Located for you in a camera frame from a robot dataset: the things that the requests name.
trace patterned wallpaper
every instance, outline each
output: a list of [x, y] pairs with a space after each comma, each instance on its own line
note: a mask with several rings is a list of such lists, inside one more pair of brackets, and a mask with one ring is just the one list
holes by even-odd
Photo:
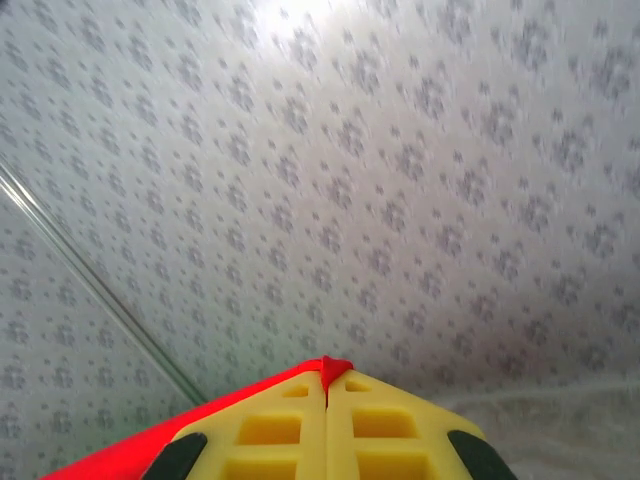
[[26, 480], [191, 405], [0, 193], [0, 479]]
[[632, 0], [8, 2], [1, 161], [219, 395], [638, 377]]

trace yellow toy part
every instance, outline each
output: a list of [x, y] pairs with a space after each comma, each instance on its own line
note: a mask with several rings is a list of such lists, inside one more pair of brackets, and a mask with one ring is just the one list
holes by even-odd
[[329, 387], [326, 423], [330, 480], [473, 480], [447, 435], [484, 439], [468, 420], [353, 370]]
[[326, 397], [306, 372], [180, 430], [207, 443], [187, 480], [325, 480]]

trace red edge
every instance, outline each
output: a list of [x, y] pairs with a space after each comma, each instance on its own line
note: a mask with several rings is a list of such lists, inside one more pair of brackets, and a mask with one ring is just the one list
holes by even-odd
[[42, 477], [42, 480], [140, 480], [153, 459], [182, 428], [235, 403], [267, 390], [305, 372], [320, 372], [322, 388], [328, 394], [329, 385], [353, 364], [327, 355], [307, 360], [273, 377], [261, 380], [237, 392], [220, 397], [205, 405], [173, 417], [143, 432], [104, 448], [65, 468]]

